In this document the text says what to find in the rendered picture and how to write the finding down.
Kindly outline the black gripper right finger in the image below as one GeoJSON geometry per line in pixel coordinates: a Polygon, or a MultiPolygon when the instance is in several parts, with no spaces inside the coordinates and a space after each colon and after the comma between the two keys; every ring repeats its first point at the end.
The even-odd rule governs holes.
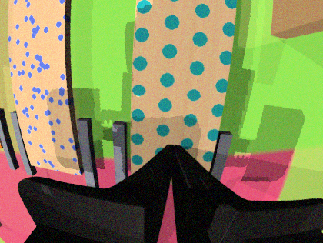
{"type": "Polygon", "coordinates": [[[174,145],[171,186],[177,243],[237,243],[323,231],[323,199],[244,199],[212,177],[180,145],[174,145]]]}

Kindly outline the tan strip with blue dots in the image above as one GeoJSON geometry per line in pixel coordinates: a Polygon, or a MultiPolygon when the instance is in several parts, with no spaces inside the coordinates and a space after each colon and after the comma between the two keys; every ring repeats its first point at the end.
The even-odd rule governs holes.
{"type": "Polygon", "coordinates": [[[72,94],[71,1],[9,0],[8,55],[31,165],[83,175],[72,94]]]}

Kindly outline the tan strip with teal polka dots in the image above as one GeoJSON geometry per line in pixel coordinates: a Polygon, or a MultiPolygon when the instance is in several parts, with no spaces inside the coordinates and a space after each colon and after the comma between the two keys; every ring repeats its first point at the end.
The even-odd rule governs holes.
{"type": "Polygon", "coordinates": [[[137,0],[131,174],[168,144],[209,172],[230,72],[237,0],[137,0]]]}

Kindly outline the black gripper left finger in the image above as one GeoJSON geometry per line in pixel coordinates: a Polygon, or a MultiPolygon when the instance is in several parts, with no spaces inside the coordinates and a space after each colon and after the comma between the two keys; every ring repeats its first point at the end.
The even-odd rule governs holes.
{"type": "Polygon", "coordinates": [[[158,243],[171,183],[174,145],[109,188],[28,177],[18,193],[35,225],[103,243],[158,243]]]}

